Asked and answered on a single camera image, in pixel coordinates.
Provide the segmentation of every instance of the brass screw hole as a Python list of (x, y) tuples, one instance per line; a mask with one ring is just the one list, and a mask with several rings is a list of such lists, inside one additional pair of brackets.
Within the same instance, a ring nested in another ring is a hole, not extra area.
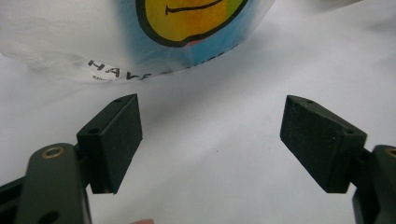
[(388, 154), (396, 159), (396, 148), (388, 148), (387, 149)]
[(63, 147), (51, 147), (45, 150), (42, 154), (41, 157), (44, 159), (52, 159), (55, 157), (59, 157), (64, 153), (64, 148)]

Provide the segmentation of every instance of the white table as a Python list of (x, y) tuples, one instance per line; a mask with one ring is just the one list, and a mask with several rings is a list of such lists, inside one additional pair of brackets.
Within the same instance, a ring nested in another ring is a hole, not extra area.
[(366, 131), (367, 149), (396, 145), (396, 3), (340, 2), (276, 0), (233, 51), (137, 82), (44, 77), (0, 56), (0, 185), (138, 93), (144, 140), (119, 193), (90, 194), (93, 223), (354, 223), (355, 188), (326, 194), (279, 139), (294, 94)]

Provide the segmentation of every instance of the yellow smiley face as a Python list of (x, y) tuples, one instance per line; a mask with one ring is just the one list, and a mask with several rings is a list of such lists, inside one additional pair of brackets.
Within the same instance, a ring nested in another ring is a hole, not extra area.
[(169, 47), (204, 39), (230, 23), (248, 0), (136, 0), (143, 31)]

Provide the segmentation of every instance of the white surface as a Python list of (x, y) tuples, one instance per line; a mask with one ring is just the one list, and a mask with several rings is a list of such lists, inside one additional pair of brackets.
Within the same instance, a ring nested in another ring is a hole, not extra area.
[(351, 186), (328, 195), (278, 135), (287, 94), (396, 145), (396, 3), (276, 0), (240, 47), (131, 83), (44, 77), (0, 57), (0, 185), (30, 155), (138, 93), (144, 140), (117, 195), (90, 195), (93, 223), (354, 223)]

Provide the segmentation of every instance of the transparent plastic bag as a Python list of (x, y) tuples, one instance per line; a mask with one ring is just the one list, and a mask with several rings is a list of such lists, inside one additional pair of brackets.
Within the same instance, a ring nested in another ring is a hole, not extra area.
[(0, 52), (75, 80), (137, 80), (240, 44), (275, 0), (2, 0)]

